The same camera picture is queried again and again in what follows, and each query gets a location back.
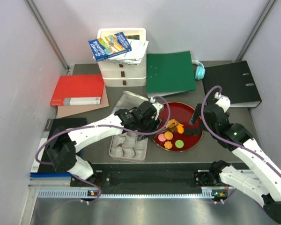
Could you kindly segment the black round cookie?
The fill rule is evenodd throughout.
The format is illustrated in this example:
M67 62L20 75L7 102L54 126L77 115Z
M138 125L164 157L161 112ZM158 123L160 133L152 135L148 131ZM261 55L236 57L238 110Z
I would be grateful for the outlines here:
M199 128L194 128L194 129L192 130L192 134L193 134L194 136L200 136L201 130L200 130Z
M187 135L187 136L192 135L192 128L186 127L184 129L184 134Z

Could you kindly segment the silver tin lid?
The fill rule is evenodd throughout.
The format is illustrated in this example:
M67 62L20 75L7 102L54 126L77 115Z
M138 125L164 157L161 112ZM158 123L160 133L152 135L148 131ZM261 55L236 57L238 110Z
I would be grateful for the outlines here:
M114 114L119 109L125 108L129 110L133 107L138 107L145 101L149 101L149 99L130 91L123 91L111 114Z

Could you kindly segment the orange round waffle cookie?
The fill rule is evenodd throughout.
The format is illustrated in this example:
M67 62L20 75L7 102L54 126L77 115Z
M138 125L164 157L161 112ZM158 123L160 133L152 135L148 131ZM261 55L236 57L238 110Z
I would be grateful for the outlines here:
M170 129L172 127L175 127L175 119L171 119L168 121L168 123L166 124L166 128Z

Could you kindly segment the metal tongs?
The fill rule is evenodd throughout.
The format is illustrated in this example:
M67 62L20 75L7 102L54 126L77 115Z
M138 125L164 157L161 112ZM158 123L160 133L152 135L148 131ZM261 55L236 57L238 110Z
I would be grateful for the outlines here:
M156 135L159 135L161 133L165 133L167 131L170 131L172 133L177 133L177 126L178 123L171 123L170 125L166 126L162 131L158 132Z

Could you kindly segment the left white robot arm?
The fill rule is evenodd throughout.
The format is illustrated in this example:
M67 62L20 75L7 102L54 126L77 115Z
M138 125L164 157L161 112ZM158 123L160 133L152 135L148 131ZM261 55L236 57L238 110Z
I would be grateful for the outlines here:
M68 172L79 177L85 185L92 186L97 175L91 163L78 156L78 152L102 139L127 131L143 136L154 134L160 126L159 114L163 108L160 103L144 101L138 107L119 109L83 127L68 130L59 127L54 130L44 150L55 172Z

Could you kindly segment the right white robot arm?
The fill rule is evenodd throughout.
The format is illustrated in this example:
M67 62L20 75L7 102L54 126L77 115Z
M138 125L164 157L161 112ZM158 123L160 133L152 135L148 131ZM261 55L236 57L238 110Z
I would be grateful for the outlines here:
M256 178L220 160L211 164L210 182L216 186L223 183L238 189L259 204L274 222L281 225L281 169L243 125L230 123L227 112L230 107L229 98L216 93L215 100L212 105L198 103L190 124L193 125L200 118L199 127L241 159Z

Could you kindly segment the brown cupcake liner cookie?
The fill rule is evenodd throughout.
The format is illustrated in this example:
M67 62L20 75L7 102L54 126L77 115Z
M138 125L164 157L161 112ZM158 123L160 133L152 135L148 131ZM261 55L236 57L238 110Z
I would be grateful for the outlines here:
M177 132L177 127L172 127L170 130L171 130L171 132L176 133Z

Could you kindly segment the red round tray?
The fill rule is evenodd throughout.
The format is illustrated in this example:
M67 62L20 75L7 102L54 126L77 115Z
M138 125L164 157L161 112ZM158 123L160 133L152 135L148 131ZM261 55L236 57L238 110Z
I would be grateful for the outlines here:
M166 125L169 120L175 119L179 122L179 124L184 125L185 128L199 128L199 124L201 122L201 117L198 117L195 125L190 125L189 121L194 113L194 109L190 107L189 105L186 105L184 103L180 102L170 102L169 105L164 106L164 110L160 113L159 118L162 120L162 123L160 127L163 125ZM175 152L183 152L192 149L195 147L201 140L203 131L201 128L200 136L194 136L193 134L190 136L183 134L173 133L173 139L169 140L172 142L173 147L168 151L175 151ZM175 141L182 140L184 142L183 148L179 149L175 146ZM154 138L154 142L161 147L164 150L167 150L164 148L164 142L160 142L158 140L158 135Z

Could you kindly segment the cookie tin with paper cups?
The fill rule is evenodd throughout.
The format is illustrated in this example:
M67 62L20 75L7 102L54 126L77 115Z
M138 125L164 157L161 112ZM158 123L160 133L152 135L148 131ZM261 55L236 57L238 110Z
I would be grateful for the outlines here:
M112 137L109 155L116 160L141 163L145 161L148 139L128 132Z

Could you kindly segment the green round cookie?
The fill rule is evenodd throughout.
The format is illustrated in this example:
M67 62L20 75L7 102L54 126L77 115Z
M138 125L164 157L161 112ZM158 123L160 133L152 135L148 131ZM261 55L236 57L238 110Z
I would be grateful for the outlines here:
M179 149L183 148L184 142L182 140L175 141L175 146Z

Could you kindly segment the black lever arch binder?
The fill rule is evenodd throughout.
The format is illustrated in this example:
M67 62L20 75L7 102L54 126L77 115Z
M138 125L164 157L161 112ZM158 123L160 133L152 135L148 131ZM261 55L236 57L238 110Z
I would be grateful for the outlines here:
M222 94L230 99L232 108L256 108L262 102L245 60L207 67L203 78L205 93L216 85L222 87Z

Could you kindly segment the green binder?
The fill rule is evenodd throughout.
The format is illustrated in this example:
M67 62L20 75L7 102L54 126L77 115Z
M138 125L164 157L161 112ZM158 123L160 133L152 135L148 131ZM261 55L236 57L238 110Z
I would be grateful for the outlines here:
M191 53L149 53L146 88L149 98L196 90Z

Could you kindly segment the white stacked drawer boxes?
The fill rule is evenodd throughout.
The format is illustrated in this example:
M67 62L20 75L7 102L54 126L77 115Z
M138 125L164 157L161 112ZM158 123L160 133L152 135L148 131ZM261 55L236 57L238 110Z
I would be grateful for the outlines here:
M144 28L105 28L100 29L97 37L101 38L114 33L123 32L128 39L145 41ZM138 87L146 85L147 61L143 58L139 65L125 65L106 61L98 62L98 66L107 87Z

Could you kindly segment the brown cardboard folder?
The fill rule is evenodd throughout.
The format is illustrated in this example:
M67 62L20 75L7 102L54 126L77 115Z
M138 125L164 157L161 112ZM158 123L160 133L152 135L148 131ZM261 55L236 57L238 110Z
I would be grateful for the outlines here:
M80 113L85 113L109 106L106 88L104 87L101 104L98 105L69 105L58 106L56 119L72 116Z

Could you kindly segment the blue paperback book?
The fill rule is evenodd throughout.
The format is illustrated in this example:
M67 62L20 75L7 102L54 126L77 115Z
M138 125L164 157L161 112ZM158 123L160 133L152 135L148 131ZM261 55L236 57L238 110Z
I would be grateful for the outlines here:
M96 62L107 60L132 50L123 32L90 40L89 46Z

